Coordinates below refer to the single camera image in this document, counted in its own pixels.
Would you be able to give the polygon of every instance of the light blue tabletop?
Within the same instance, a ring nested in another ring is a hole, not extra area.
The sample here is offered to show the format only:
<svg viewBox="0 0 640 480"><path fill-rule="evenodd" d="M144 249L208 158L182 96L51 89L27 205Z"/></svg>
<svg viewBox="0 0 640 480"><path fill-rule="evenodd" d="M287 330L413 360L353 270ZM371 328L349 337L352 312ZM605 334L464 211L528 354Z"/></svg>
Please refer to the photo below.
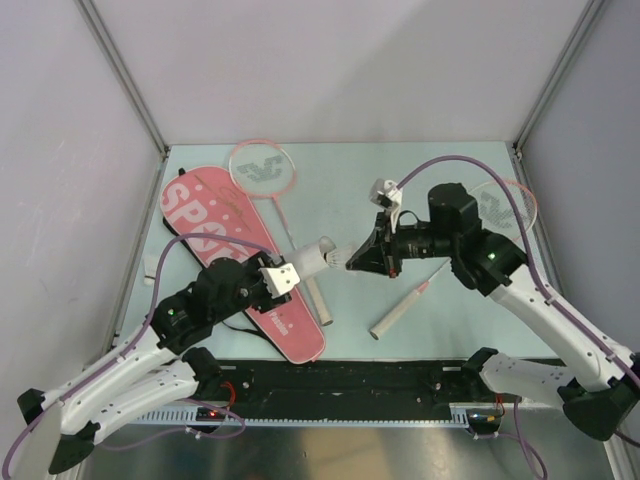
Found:
<svg viewBox="0 0 640 480"><path fill-rule="evenodd" d="M377 178L401 180L420 163L445 154L468 155L494 168L503 178L515 178L504 143L340 143L283 145L298 171L293 190L281 197L296 243L301 246L326 235L338 246L359 246L373 229L378 207L368 200ZM227 166L233 145L175 146L171 149L163 186L179 168L203 165ZM426 194L442 182L461 182L472 188L488 180L479 168L447 162L427 169L404 189L403 208L428 219ZM281 251L290 250L270 200L255 200ZM144 246L145 254L159 255L172 235L162 225L156 208ZM466 290L450 272L444 272L404 317L381 340L368 329L417 284L441 264L442 259L405 261L403 273L394 280L366 273L326 270L318 284L335 319L323 329L327 346L320 359L396 360L466 358L481 347L493 347L515 357L552 357L553 352L518 318ZM161 278L160 298L172 295L196 278L199 267L184 247L177 245ZM139 325L149 308L151 287L143 284L143 267L129 300L122 336ZM250 327L242 315L229 323ZM282 357L266 341L214 328L203 342L217 358L275 359Z"/></svg>

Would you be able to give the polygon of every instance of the white cylinder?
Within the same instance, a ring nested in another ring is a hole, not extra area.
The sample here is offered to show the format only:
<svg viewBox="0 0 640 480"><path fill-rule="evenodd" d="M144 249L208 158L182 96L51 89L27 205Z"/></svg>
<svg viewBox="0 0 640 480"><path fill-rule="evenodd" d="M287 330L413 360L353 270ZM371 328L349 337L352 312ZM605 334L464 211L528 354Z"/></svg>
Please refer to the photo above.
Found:
<svg viewBox="0 0 640 480"><path fill-rule="evenodd" d="M325 268L329 268L325 254L334 250L336 245L329 237L322 237L315 243L310 243L284 254L286 262L293 264L300 280L304 281L313 277Z"/></svg>

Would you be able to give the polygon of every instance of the badminton racket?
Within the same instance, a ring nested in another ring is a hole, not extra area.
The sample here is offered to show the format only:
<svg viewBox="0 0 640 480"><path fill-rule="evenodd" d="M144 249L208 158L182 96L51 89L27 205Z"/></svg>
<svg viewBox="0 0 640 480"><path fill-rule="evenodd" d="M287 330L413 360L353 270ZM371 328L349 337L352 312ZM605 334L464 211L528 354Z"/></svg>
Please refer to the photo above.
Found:
<svg viewBox="0 0 640 480"><path fill-rule="evenodd" d="M229 173L236 187L248 196L271 199L291 246L297 249L279 200L279 197L289 192L296 183L296 168L289 154L271 140L247 140L236 145L231 152ZM320 325L324 327L333 323L316 280L308 278L305 285Z"/></svg>
<svg viewBox="0 0 640 480"><path fill-rule="evenodd" d="M516 182L506 180L505 183L518 204L518 212L522 215L526 231L533 227L538 218L538 202L531 191ZM478 201L478 214L485 226L496 233L511 238L514 242L520 240L520 231L516 222L513 209L507 201L507 196L495 180L485 182L473 188L470 192ZM431 276L411 290L400 302L398 302L378 323L376 323L369 333L376 340L389 330L405 314L411 306L418 301L427 287L440 273L445 271L450 264L450 260L444 262Z"/></svg>

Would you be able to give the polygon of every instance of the racket handle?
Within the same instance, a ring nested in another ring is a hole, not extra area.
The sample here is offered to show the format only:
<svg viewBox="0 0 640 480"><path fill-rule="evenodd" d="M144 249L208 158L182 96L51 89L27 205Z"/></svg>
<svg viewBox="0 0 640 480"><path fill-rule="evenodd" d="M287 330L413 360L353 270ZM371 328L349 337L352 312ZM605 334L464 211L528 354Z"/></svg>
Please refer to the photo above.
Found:
<svg viewBox="0 0 640 480"><path fill-rule="evenodd" d="M308 278L307 280L305 280L305 284L309 289L309 295L311 295L313 306L316 308L316 312L318 312L318 320L320 321L320 326L326 327L327 325L331 325L333 323L333 318L331 317L331 313L329 313L327 304L324 302L322 293L320 293L320 288L318 287L316 279Z"/></svg>
<svg viewBox="0 0 640 480"><path fill-rule="evenodd" d="M429 282L423 283L420 287L415 290L411 290L409 294L404 297L400 302L393 307L393 309L387 313L382 320L376 323L373 328L369 330L369 333L376 340L380 340L380 337L384 335L384 333L389 330L395 323L400 320L402 315L411 308L411 306L418 301L424 289L427 288Z"/></svg>

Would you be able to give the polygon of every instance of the white wall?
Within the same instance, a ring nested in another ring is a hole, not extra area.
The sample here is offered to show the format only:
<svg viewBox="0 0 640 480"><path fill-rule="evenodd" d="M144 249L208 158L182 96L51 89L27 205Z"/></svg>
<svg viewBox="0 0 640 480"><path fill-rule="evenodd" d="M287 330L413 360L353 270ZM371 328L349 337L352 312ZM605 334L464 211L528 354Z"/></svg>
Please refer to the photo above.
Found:
<svg viewBox="0 0 640 480"><path fill-rule="evenodd" d="M524 150L568 297L635 351L640 351L639 46L640 3L611 2ZM635 424L639 437L640 421Z"/></svg>
<svg viewBox="0 0 640 480"><path fill-rule="evenodd" d="M70 0L0 15L0 456L103 342L158 157Z"/></svg>
<svg viewBox="0 0 640 480"><path fill-rule="evenodd" d="M170 144L512 140L587 0L96 0Z"/></svg>

